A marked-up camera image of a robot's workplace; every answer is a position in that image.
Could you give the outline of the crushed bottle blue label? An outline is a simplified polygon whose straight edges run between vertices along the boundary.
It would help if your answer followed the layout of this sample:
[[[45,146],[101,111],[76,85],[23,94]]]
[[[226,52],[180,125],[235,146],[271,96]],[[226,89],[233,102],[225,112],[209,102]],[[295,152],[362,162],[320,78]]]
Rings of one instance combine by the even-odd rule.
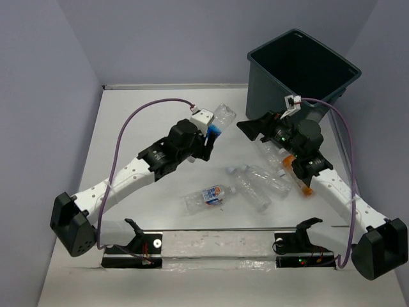
[[[207,139],[217,139],[236,119],[236,113],[225,104],[220,104],[213,115],[213,122],[207,130]]]

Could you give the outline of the clear bottle orange blue label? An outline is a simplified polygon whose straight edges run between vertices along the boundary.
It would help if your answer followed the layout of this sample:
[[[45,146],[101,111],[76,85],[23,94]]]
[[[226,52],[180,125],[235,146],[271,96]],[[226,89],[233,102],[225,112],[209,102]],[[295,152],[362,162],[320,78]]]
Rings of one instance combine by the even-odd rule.
[[[183,197],[185,210],[189,215],[196,215],[212,208],[220,207],[226,200],[236,194],[233,186],[214,185],[205,189],[190,193]]]

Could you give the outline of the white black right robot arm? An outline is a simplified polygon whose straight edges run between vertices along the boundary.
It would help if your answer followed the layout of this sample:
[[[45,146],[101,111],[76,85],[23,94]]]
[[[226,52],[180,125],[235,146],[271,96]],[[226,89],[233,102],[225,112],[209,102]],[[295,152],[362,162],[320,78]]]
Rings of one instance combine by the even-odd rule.
[[[365,202],[354,184],[347,184],[320,152],[324,140],[319,123],[293,120],[268,112],[261,118],[236,126],[251,141],[271,141],[293,154],[291,163],[298,179],[321,196],[342,219],[350,232],[338,267],[349,261],[366,279],[374,280],[408,261],[408,228],[399,218],[389,219]]]

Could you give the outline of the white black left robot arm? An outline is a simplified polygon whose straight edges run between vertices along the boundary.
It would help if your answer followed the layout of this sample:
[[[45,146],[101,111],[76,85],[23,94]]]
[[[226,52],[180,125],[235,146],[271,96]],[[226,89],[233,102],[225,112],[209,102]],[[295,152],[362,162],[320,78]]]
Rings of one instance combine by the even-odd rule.
[[[130,218],[103,221],[102,214],[133,192],[174,172],[189,157],[208,161],[215,138],[208,136],[212,116],[180,120],[168,136],[131,160],[114,178],[70,196],[54,200],[50,227],[69,255],[85,254],[93,246],[121,246],[133,253],[141,247],[143,230]]]

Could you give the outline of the clear bottle near bin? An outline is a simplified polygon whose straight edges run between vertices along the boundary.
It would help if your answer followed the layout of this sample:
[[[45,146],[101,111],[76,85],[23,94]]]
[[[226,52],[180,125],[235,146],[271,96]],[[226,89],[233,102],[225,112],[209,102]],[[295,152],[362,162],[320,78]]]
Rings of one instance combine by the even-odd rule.
[[[282,160],[279,157],[278,149],[276,146],[268,141],[268,142],[261,142],[260,140],[256,141],[256,148],[264,160],[266,165],[274,171],[279,171],[282,169]]]

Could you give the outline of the dark green plastic bin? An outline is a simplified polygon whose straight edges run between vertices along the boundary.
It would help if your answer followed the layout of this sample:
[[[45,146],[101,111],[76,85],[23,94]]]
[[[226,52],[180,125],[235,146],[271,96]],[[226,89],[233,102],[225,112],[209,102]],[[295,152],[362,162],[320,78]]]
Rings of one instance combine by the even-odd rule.
[[[294,122],[319,122],[329,108],[362,74],[361,70],[325,44],[299,29],[291,29],[247,54],[250,63],[245,115],[253,120],[269,111],[285,110],[284,98],[299,95],[307,102],[292,116]]]

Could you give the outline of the clear bottle white cap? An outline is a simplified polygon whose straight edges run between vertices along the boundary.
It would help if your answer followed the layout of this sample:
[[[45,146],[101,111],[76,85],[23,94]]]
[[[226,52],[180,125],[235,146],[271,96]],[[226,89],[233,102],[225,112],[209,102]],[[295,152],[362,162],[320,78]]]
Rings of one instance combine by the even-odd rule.
[[[244,164],[240,169],[254,184],[280,199],[286,198],[292,189],[287,180],[262,167]]]

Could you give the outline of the clear crushed bottle centre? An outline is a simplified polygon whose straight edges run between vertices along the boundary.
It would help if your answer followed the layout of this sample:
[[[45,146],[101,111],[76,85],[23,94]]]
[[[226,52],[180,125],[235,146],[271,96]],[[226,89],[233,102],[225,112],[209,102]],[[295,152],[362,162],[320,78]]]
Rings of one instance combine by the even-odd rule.
[[[254,210],[264,213],[271,206],[271,199],[252,182],[243,169],[236,166],[228,166],[226,173],[229,175],[236,190],[252,205]]]

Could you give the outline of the orange liquid bottle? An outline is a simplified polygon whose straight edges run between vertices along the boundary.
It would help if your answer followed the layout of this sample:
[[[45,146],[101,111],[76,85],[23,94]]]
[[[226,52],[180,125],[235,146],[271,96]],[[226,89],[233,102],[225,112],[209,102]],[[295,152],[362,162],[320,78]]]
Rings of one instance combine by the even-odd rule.
[[[282,165],[284,166],[284,169],[288,172],[290,177],[293,179],[294,183],[298,186],[300,189],[300,192],[305,196],[305,197],[310,197],[313,195],[313,190],[308,187],[301,179],[297,177],[293,170],[292,162],[295,160],[295,156],[286,153],[284,154],[284,159],[282,160]]]

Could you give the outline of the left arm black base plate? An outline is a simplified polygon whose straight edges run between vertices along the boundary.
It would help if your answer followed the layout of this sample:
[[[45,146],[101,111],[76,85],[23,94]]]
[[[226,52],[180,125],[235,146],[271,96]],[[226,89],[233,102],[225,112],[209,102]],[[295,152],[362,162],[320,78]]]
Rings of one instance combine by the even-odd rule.
[[[162,267],[163,233],[144,231],[135,221],[109,221],[102,231],[106,245],[101,266],[105,269],[159,269]]]

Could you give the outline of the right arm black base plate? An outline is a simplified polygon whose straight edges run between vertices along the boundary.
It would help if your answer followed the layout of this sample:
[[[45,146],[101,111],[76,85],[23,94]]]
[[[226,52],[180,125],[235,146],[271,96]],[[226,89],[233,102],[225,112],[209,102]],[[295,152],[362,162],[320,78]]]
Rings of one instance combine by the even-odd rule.
[[[299,222],[293,232],[274,233],[272,250],[276,255],[278,269],[331,267],[336,268],[334,253],[310,241],[308,229],[323,220],[317,217]]]

